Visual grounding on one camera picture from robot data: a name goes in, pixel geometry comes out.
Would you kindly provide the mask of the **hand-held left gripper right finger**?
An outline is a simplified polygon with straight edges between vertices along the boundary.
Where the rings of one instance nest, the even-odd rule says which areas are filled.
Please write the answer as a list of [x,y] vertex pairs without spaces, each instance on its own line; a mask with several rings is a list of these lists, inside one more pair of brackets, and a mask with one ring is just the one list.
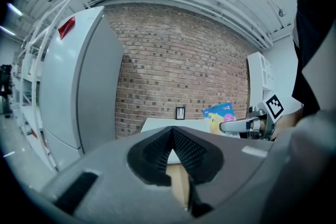
[[190,185],[188,213],[203,224],[266,224],[271,191],[288,160],[289,135],[275,142],[172,127]]

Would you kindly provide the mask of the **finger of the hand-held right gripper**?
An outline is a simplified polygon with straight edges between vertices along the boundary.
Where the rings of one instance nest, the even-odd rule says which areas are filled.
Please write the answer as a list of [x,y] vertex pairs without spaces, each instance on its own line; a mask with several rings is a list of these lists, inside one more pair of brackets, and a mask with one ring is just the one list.
[[219,125],[222,132],[248,133],[260,130],[260,119],[258,117],[246,118],[243,120],[222,122]]

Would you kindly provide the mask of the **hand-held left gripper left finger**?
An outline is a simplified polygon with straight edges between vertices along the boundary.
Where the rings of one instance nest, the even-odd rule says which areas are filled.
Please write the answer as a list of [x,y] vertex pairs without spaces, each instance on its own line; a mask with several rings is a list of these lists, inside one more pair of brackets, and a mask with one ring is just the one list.
[[194,150],[194,130],[167,126],[108,142],[62,170],[43,195],[84,224],[188,224],[175,197],[167,160]]

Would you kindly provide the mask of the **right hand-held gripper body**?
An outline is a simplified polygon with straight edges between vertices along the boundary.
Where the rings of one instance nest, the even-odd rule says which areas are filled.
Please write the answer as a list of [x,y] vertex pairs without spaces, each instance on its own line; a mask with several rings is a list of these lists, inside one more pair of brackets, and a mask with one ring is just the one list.
[[250,106],[247,117],[253,123],[253,127],[249,131],[252,138],[269,140],[283,112],[283,105],[276,94],[270,94],[257,106]]

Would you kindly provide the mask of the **blue packet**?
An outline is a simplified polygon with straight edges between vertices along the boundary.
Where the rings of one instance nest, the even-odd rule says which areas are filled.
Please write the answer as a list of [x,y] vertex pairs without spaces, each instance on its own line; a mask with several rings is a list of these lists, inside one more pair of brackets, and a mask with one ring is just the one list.
[[222,132],[219,129],[219,125],[222,122],[231,122],[236,120],[235,112],[230,102],[215,105],[208,109],[204,109],[202,112],[210,133],[240,138],[236,132]]

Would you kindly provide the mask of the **person's right forearm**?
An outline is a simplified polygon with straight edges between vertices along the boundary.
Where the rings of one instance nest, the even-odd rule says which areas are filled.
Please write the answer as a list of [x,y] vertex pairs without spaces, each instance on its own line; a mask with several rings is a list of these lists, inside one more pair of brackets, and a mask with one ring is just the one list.
[[274,132],[271,136],[271,140],[275,140],[279,133],[287,128],[294,127],[302,119],[303,108],[300,108],[296,112],[283,115],[276,123]]

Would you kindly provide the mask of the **white cubby shelf unit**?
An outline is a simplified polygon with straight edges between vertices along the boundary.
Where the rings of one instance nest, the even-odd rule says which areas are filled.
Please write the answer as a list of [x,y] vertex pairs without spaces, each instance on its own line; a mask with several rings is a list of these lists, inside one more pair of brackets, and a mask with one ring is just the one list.
[[249,55],[247,60],[250,83],[249,105],[256,106],[272,115],[267,105],[267,101],[275,95],[272,65],[259,52]]

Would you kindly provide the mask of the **white desk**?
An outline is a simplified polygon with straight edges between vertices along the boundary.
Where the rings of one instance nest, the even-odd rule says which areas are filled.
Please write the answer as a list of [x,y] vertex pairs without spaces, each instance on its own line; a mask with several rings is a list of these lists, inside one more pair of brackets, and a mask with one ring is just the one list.
[[[192,129],[196,129],[203,132],[210,132],[210,129],[206,123],[205,119],[201,120],[173,120],[173,119],[159,119],[159,118],[147,118],[142,126],[141,132],[158,129],[161,127],[167,126],[183,126],[183,127],[190,127]],[[221,132],[220,135],[233,137],[233,138],[240,138],[239,133],[223,133]],[[177,154],[174,150],[171,151],[167,164],[179,164],[180,159],[178,158]]]

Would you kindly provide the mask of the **person's black clothing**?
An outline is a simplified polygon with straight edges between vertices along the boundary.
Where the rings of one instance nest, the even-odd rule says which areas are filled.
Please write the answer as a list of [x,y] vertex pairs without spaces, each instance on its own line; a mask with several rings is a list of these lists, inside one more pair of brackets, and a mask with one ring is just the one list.
[[335,0],[297,0],[293,41],[298,66],[292,97],[302,103],[302,117],[320,109],[302,70],[321,46],[335,19]]

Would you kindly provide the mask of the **white metal shelving rack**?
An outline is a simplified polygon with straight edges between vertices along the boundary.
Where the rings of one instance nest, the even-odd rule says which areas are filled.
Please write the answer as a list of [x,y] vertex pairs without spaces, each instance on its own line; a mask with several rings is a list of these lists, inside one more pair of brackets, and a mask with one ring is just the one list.
[[21,50],[15,60],[13,78],[18,94],[18,108],[23,134],[42,162],[57,172],[55,161],[43,136],[43,124],[39,110],[39,84],[43,69],[43,58],[56,31],[56,22],[67,9],[71,0],[63,0],[47,10],[24,38]]

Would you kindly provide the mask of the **ceiling light tube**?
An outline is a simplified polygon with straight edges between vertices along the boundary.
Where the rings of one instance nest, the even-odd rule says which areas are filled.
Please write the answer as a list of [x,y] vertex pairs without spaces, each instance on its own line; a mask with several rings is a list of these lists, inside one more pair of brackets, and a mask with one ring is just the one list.
[[16,15],[22,17],[23,16],[23,13],[17,8],[15,7],[13,4],[11,3],[7,3],[7,7],[12,11],[14,12]]
[[9,29],[7,29],[3,26],[0,26],[0,30],[2,30],[3,32],[7,33],[10,36],[16,36],[16,34],[14,32],[10,31]]

